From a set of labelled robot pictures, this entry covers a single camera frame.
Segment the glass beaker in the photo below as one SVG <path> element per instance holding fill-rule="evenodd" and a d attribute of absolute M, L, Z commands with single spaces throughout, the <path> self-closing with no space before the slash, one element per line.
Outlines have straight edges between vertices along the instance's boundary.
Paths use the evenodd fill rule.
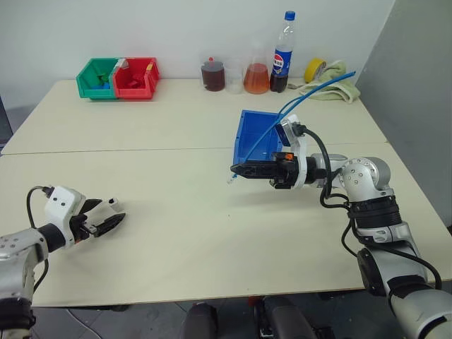
<path fill-rule="evenodd" d="M 238 59 L 227 59 L 225 61 L 226 91 L 239 94 L 243 89 L 243 66 Z"/>
<path fill-rule="evenodd" d="M 254 47 L 251 62 L 246 70 L 243 85 L 252 94 L 262 94 L 270 88 L 270 78 L 262 47 Z"/>

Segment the blue tube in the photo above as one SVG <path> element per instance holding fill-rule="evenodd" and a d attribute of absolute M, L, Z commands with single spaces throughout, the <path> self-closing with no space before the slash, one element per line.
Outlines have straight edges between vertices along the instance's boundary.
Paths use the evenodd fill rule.
<path fill-rule="evenodd" d="M 245 157 L 244 162 L 246 162 L 248 160 L 248 158 L 251 156 L 251 154 L 253 153 L 253 151 L 256 149 L 257 145 L 262 141 L 262 139 L 265 138 L 265 136 L 270 133 L 270 131 L 272 130 L 273 127 L 275 127 L 276 125 L 278 125 L 280 123 L 280 121 L 282 119 L 284 119 L 285 116 L 287 116 L 300 102 L 302 102 L 304 99 L 307 99 L 308 97 L 310 97 L 311 95 L 313 95 L 315 92 L 317 92 L 318 90 L 321 90 L 322 88 L 325 88 L 326 86 L 331 85 L 332 83 L 337 83 L 338 81 L 344 80 L 346 78 L 350 78 L 352 76 L 355 75 L 355 71 L 354 72 L 350 72 L 347 74 L 344 74 L 343 76 L 338 76 L 337 78 L 331 79 L 329 81 L 326 81 L 325 83 L 322 83 L 321 85 L 318 85 L 317 87 L 315 87 L 314 89 L 310 90 L 308 93 L 306 93 L 305 95 L 302 95 L 301 97 L 296 97 L 295 99 L 290 100 L 287 104 L 285 104 L 279 111 L 278 116 L 276 117 L 275 122 L 273 122 L 271 124 L 270 127 L 268 127 L 268 129 L 263 132 L 263 134 L 259 137 L 259 139 L 253 144 L 253 147 L 251 147 L 251 149 L 249 150 L 248 154 Z M 281 113 L 283 112 L 284 108 L 286 108 L 288 105 L 290 105 L 292 102 L 295 102 L 292 106 L 290 106 L 287 111 L 281 115 Z"/>

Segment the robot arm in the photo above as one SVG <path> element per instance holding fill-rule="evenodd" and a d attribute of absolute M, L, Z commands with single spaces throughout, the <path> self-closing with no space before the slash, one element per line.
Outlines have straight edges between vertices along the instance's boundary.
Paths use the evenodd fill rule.
<path fill-rule="evenodd" d="M 34 269 L 49 253 L 99 237 L 125 216 L 116 199 L 85 199 L 73 189 L 45 188 L 48 223 L 0 237 L 0 339 L 30 337 L 35 324 L 31 310 L 35 290 Z"/>
<path fill-rule="evenodd" d="M 425 267 L 430 265 L 420 258 L 402 221 L 390 178 L 388 165 L 374 157 L 352 159 L 339 174 L 356 221 L 354 234 L 364 245 L 357 253 L 364 286 L 388 298 L 409 338 L 452 338 L 452 295 L 427 284 Z M 435 278 L 441 284 L 439 275 Z"/>
<path fill-rule="evenodd" d="M 388 185 L 388 165 L 375 157 L 307 157 L 306 129 L 294 115 L 283 119 L 276 130 L 282 144 L 291 147 L 291 153 L 274 153 L 273 161 L 247 161 L 231 170 L 246 178 L 268 178 L 277 189 L 294 189 L 304 184 L 344 188 L 348 202 L 342 207 L 349 210 L 353 234 L 364 245 L 354 255 L 367 291 L 388 298 L 409 338 L 452 338 L 452 295 L 440 290 L 439 274 L 420 258 Z M 338 173 L 331 183 L 326 179 L 326 159 L 331 171 Z M 427 284 L 425 267 L 435 274 L 436 290 Z"/>

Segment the plastic bottle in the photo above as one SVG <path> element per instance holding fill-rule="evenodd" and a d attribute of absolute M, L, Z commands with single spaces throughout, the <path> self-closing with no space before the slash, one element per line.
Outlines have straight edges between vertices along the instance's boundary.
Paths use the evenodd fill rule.
<path fill-rule="evenodd" d="M 294 11 L 285 12 L 284 26 L 276 44 L 273 70 L 270 77 L 270 90 L 272 92 L 281 93 L 287 85 L 290 57 L 295 44 L 294 19 Z"/>

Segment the bottle cap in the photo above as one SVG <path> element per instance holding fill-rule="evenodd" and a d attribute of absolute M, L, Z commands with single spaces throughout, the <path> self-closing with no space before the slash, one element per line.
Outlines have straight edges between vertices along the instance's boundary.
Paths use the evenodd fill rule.
<path fill-rule="evenodd" d="M 284 19 L 287 20 L 287 21 L 295 20 L 295 12 L 294 11 L 287 11 L 287 12 L 285 12 Z"/>

